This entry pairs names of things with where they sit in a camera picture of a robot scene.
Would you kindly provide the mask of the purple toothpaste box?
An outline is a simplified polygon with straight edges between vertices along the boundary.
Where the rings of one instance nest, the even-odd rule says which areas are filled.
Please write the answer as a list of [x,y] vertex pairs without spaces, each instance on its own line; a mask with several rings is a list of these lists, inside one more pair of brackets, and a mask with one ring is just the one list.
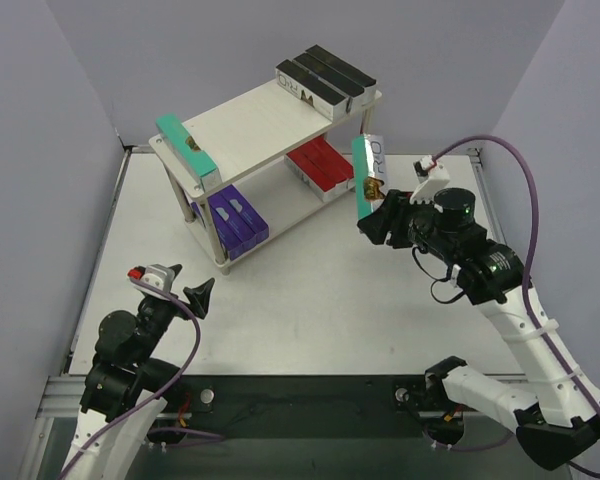
[[226,212],[225,222],[241,241],[243,250],[252,250],[256,246],[255,233],[223,195],[220,196],[220,200],[222,201],[223,209]]
[[228,253],[229,259],[235,260],[245,251],[243,250],[241,241],[225,222],[226,212],[223,209],[223,203],[220,200],[220,196],[220,194],[212,195],[209,198],[209,206],[211,207],[212,217],[221,245]]

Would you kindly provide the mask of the teal toothpaste box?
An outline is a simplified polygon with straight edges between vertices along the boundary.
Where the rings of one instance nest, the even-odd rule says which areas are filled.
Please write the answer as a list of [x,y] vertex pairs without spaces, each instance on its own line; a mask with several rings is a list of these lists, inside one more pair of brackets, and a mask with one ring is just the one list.
[[160,116],[155,120],[155,124],[171,152],[194,177],[203,191],[216,188],[222,183],[216,163],[206,151],[200,148],[175,114]]

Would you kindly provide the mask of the black toothpaste box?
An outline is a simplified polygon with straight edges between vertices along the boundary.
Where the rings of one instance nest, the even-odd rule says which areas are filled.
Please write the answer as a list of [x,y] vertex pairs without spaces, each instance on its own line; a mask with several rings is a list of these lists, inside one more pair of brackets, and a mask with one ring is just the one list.
[[348,98],[305,69],[284,60],[275,67],[278,85],[330,121],[348,115]]
[[357,110],[363,106],[363,101],[365,100],[364,88],[333,67],[308,53],[302,53],[293,58],[292,61],[345,96],[347,98],[348,112]]

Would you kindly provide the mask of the red silver toothpaste box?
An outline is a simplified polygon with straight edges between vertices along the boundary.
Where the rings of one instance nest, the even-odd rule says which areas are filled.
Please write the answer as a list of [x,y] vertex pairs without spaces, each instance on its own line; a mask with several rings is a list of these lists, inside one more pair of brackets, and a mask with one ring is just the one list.
[[302,146],[302,152],[322,173],[334,183],[334,189],[338,193],[347,191],[348,176],[336,162],[333,155],[325,153],[313,143]]

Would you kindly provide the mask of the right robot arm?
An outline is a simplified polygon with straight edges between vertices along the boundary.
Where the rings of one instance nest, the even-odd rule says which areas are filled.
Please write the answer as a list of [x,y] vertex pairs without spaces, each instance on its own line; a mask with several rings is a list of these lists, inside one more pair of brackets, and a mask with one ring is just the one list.
[[379,194],[358,227],[375,245],[430,254],[498,331],[523,371],[529,390],[502,384],[452,356],[427,369],[423,394],[437,408],[464,405],[512,432],[540,467],[554,470],[600,440],[600,390],[544,315],[520,258],[489,238],[474,219],[475,196],[446,188],[427,203],[391,189]]

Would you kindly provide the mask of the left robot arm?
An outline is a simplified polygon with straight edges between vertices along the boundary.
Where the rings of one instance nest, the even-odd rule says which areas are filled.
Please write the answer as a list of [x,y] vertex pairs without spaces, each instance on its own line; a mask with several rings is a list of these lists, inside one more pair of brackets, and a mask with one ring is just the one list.
[[121,479],[162,411],[184,397],[181,378],[195,358],[196,338],[181,366],[153,353],[172,321],[180,318],[201,330],[214,279],[173,293],[181,265],[132,268],[127,278],[142,298],[137,310],[115,310],[98,327],[92,366],[84,381],[77,424],[59,474],[62,479]]

